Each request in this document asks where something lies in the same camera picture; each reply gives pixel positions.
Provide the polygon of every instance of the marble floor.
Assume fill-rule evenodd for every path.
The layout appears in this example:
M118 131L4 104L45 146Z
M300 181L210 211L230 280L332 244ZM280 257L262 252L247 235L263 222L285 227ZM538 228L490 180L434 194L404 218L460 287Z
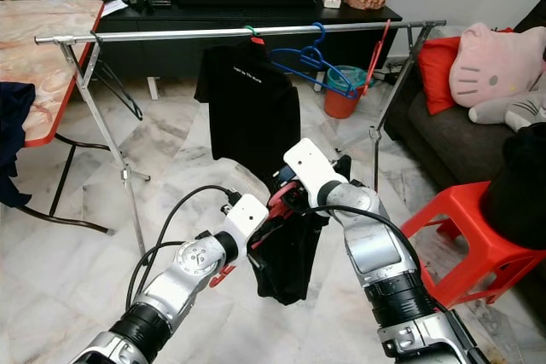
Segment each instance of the marble floor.
M294 80L301 101L302 133L330 158L334 147L367 133L388 87L372 88L346 120L322 110L324 95ZM211 156L208 107L193 99L192 81L159 81L160 99L150 101L146 82L128 85L144 111L131 113L106 90L96 100L134 169L152 176L135 180L136 202L147 246L157 238L173 205L190 189L207 183L237 188L267 200L264 185L237 163ZM87 106L68 105L60 132L76 140L101 142ZM17 185L33 194L31 206L49 209L68 148L59 142L20 151ZM369 142L348 152L353 177L370 184ZM380 196L391 219L400 224L437 192L407 149L388 136L381 143ZM205 192L184 206L166 240L187 240L222 221L222 194ZM114 236L60 226L0 207L0 364L62 364L123 313L125 293L138 248L119 172L107 152L78 150L58 214L82 217L116 230ZM418 237L427 262L446 269L462 257L464 244L429 234ZM154 272L171 261L172 250L158 256ZM546 362L546 330L508 292L493 306L457 307L483 351L495 363ZM378 343L376 324L342 243L340 226L322 232L308 297L289 307L259 298L248 264L221 286L206 289L156 362L175 363L389 363Z

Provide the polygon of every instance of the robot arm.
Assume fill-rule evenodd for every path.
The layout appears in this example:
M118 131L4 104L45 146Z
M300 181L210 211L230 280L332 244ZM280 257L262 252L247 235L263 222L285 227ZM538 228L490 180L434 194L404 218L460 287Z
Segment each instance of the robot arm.
M267 208L256 198L243 195L217 234L180 246L171 266L71 364L151 363L188 315L197 293L225 264L236 265L245 259L247 241L267 215Z
M347 255L373 306L387 356L397 362L488 363L456 312L435 310L418 261L410 254L411 245L396 235L398 228L354 211L334 209L367 211L388 222L375 191L335 174L310 140L291 148L284 160L307 191L310 205L330 207L330 215L343 226Z
M343 226L347 254L373 306L386 355L404 363L488 363L456 313L436 311L411 247L388 221L377 194L348 183L310 140L299 142L284 159L288 171L281 172L281 182L299 181L309 204L325 206L319 213ZM366 217L357 211L370 213ZM267 216L257 199L244 195L218 234L183 244L172 265L71 364L150 364L188 314L197 293L225 264L244 259L249 238Z

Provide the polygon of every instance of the red table edge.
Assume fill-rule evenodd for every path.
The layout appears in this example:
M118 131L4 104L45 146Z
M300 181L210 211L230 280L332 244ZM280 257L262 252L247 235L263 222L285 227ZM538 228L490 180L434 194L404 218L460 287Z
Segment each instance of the red table edge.
M102 11L104 10L104 3L102 3L101 8L99 9L99 13L96 16L95 24L93 25L92 31L96 30L96 28L99 26L99 22L101 21L102 17ZM87 57L87 53L89 52L89 48L91 47L91 43L87 43L84 47L84 51L79 58L78 64L82 66L85 61L85 57ZM57 118L55 119L55 122L51 126L51 130L49 131L49 134L38 138L36 140L30 140L25 141L24 148L27 147L42 147L43 145L49 144L53 138L55 137L55 133L57 132L57 129L59 128L59 124L61 123L61 118L63 114L65 113L65 109L67 108L68 100L70 100L70 96L72 95L72 92L74 90L74 85L76 85L76 77L75 75L72 76L72 80L70 81L70 84L68 85L67 93L65 94L65 98L62 100L61 108L59 108L59 112L57 113Z

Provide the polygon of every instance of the pink pillow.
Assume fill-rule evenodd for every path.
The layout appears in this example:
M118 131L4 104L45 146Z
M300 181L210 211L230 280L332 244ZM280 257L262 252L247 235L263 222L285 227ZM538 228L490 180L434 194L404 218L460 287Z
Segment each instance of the pink pillow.
M498 33L483 23L461 36L450 71L451 96L463 107L529 91L543 72L546 27Z

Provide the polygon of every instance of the gray sofa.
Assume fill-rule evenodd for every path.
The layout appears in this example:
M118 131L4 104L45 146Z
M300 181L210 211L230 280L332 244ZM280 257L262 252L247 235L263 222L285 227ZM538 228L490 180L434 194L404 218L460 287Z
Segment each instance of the gray sofa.
M546 0L515 27L524 32L546 26ZM385 126L392 139L404 142L421 161L439 188L489 181L502 168L502 145L514 134L506 125L479 125L468 119L468 109L453 107L440 114L428 113L419 68L416 66L404 90L388 114ZM522 294L546 297L546 266L541 265L519 284ZM546 306L535 310L546 321Z

